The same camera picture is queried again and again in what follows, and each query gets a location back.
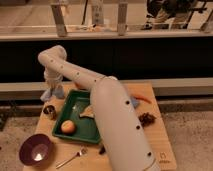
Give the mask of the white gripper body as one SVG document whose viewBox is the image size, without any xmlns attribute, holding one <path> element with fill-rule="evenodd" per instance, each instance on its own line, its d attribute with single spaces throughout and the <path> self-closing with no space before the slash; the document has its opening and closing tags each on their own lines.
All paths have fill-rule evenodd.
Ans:
<svg viewBox="0 0 213 171">
<path fill-rule="evenodd" d="M 54 89 L 58 85 L 61 84 L 63 76 L 58 72 L 46 69 L 44 71 L 44 78 L 45 78 L 45 82 L 47 83 L 48 87 L 51 89 Z"/>
</svg>

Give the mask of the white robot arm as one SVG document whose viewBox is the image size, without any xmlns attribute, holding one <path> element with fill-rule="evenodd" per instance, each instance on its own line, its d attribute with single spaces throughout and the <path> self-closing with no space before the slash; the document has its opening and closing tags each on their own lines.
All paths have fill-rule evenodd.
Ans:
<svg viewBox="0 0 213 171">
<path fill-rule="evenodd" d="M 56 78 L 66 77 L 90 91 L 94 119 L 112 171 L 160 171 L 126 87 L 115 77 L 71 64 L 66 57 L 66 50 L 57 45 L 42 51 L 38 60 L 50 85 Z"/>
</svg>

